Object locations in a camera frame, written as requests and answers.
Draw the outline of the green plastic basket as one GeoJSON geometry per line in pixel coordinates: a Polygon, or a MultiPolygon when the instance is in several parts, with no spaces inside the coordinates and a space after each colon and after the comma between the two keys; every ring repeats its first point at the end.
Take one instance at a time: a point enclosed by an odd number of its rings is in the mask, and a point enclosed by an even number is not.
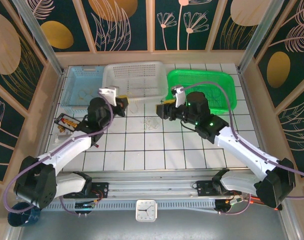
{"type": "MultiPolygon", "coordinates": [[[[173,86],[182,85],[183,87],[187,87],[195,83],[207,81],[217,83],[223,88],[224,93],[228,96],[232,110],[235,109],[237,105],[234,80],[226,73],[195,69],[175,69],[169,72],[167,80],[167,100],[174,99],[174,96],[171,93],[171,88],[173,86]]],[[[211,84],[200,84],[185,91],[186,94],[191,92],[202,92],[205,94],[212,114],[223,115],[228,113],[228,105],[224,93],[218,87],[211,84]]]]}

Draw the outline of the white plastic basket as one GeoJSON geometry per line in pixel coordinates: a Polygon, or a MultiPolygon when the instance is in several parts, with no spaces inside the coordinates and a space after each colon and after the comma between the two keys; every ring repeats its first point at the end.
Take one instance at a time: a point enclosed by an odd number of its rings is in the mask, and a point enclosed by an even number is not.
{"type": "Polygon", "coordinates": [[[160,102],[168,94],[165,65],[160,61],[109,64],[104,68],[102,87],[110,86],[131,101],[160,102]]]}

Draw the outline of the black tray with gold parts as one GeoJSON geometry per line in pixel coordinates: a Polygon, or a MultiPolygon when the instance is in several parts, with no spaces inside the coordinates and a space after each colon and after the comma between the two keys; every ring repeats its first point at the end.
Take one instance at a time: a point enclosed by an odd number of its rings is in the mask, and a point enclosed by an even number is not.
{"type": "Polygon", "coordinates": [[[78,125],[81,123],[79,120],[65,114],[61,113],[54,121],[58,126],[63,126],[66,130],[74,132],[78,125]]]}

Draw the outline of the light blue plastic basket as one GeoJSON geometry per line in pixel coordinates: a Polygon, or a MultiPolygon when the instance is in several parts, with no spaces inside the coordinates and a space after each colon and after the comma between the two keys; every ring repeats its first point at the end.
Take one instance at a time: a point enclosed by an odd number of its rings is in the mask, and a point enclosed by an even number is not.
{"type": "Polygon", "coordinates": [[[103,66],[71,66],[67,73],[61,107],[71,114],[86,114],[90,101],[97,98],[102,87],[103,66]]]}

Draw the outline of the white square clock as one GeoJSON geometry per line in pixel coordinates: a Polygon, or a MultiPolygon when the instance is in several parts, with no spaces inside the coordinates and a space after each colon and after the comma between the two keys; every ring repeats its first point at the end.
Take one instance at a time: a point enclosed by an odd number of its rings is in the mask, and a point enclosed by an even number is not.
{"type": "Polygon", "coordinates": [[[157,219],[158,204],[153,199],[136,201],[135,218],[138,222],[154,222],[157,219]]]}

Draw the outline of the orange black utility knife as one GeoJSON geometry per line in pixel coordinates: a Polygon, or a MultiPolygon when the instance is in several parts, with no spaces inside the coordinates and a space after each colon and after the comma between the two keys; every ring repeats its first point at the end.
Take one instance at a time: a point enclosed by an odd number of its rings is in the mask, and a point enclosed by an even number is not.
{"type": "MultiPolygon", "coordinates": [[[[261,206],[265,206],[265,207],[268,207],[268,205],[264,204],[259,198],[257,197],[253,197],[251,198],[251,201],[250,201],[251,204],[257,204],[257,205],[261,205],[261,206]]],[[[275,211],[281,211],[283,210],[283,206],[282,204],[278,205],[277,207],[274,208],[275,211]]]]}

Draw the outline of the dark blue mug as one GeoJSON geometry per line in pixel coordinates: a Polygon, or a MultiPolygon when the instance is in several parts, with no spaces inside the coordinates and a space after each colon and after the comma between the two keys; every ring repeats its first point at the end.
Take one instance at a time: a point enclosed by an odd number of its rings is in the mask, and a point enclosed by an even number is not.
{"type": "Polygon", "coordinates": [[[40,218],[41,209],[36,206],[22,213],[9,212],[8,223],[13,227],[34,225],[40,218]]]}

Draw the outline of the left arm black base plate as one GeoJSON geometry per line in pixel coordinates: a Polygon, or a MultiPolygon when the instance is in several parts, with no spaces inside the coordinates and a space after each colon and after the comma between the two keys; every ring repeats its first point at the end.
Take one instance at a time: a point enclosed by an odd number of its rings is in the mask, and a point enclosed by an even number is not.
{"type": "Polygon", "coordinates": [[[104,199],[108,197],[109,184],[107,182],[93,182],[86,192],[73,192],[63,196],[65,199],[104,199]]]}

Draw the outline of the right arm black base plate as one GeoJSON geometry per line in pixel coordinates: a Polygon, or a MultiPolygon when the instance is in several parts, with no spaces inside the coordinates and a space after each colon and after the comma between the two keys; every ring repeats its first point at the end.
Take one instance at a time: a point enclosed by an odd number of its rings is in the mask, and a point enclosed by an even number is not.
{"type": "Polygon", "coordinates": [[[242,195],[242,192],[235,190],[217,190],[211,180],[199,180],[196,182],[196,190],[199,197],[220,197],[242,195]]]}

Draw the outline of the aluminium frame post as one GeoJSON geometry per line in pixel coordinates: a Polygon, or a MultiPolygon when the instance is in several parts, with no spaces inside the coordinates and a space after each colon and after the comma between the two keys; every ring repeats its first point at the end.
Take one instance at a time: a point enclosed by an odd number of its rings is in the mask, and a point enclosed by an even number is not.
{"type": "Polygon", "coordinates": [[[249,63],[251,62],[255,52],[257,51],[259,45],[266,36],[268,30],[273,24],[274,19],[278,15],[284,0],[271,0],[266,12],[264,13],[261,22],[257,26],[252,38],[247,45],[244,55],[237,67],[238,73],[241,75],[247,69],[249,63]]]}
{"type": "Polygon", "coordinates": [[[38,20],[45,20],[54,10],[54,0],[11,0],[25,22],[34,39],[49,60],[55,72],[61,76],[63,68],[59,63],[49,40],[41,29],[38,20]]]}

